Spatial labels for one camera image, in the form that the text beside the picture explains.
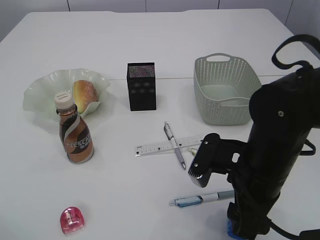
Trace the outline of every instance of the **blue part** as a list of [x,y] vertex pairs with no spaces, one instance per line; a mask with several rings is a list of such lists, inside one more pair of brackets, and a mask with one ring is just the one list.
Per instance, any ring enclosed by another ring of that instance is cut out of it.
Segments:
[[195,206],[202,203],[201,198],[199,196],[184,197],[175,199],[174,201],[179,208]]
[[234,235],[232,233],[232,223],[228,220],[228,227],[227,227],[227,232],[228,232],[228,235],[233,238],[233,239],[237,239],[237,240],[244,240],[243,238],[237,236],[237,235]]

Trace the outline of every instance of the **white ruler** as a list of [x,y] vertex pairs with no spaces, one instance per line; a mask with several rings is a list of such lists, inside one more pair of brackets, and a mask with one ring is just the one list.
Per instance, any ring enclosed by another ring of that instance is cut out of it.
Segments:
[[[184,138],[176,139],[176,142],[179,145],[179,148],[187,148],[191,146],[200,145],[202,140],[204,139],[203,136],[197,135],[197,136],[189,136]],[[173,150],[171,142],[169,140],[153,143],[153,144],[147,144],[147,145],[140,145],[135,147],[135,156],[143,156],[143,155],[149,155],[149,154],[155,154],[155,153],[161,153]]]

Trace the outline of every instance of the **pen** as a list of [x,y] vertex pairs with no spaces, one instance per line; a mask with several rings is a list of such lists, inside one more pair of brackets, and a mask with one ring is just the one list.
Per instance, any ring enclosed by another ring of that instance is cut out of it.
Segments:
[[224,199],[232,199],[235,197],[235,191],[220,191],[216,193],[208,193],[198,196],[189,196],[189,197],[183,197],[183,198],[177,198],[173,201],[169,202],[169,206],[177,206],[179,208],[185,208],[188,206],[196,206],[203,203],[211,203],[218,200],[224,200]]
[[181,164],[182,168],[184,170],[186,170],[186,162],[184,160],[184,157],[182,156],[180,148],[177,144],[177,141],[171,131],[169,124],[166,121],[164,122],[164,132],[165,132],[168,140],[171,142],[171,145],[174,149],[174,153],[175,153],[176,157],[178,158],[179,163]]

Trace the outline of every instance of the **bottle cap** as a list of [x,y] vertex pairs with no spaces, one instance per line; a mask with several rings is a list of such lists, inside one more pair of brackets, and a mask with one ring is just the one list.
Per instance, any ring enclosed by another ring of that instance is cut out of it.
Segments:
[[67,91],[59,92],[55,95],[54,102],[57,109],[68,109],[75,104],[71,93]]

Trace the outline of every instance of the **pencil sharpener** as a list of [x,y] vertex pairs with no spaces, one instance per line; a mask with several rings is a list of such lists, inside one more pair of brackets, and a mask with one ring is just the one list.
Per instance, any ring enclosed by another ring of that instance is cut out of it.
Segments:
[[70,206],[60,217],[61,230],[64,234],[72,233],[85,225],[85,219],[79,208]]

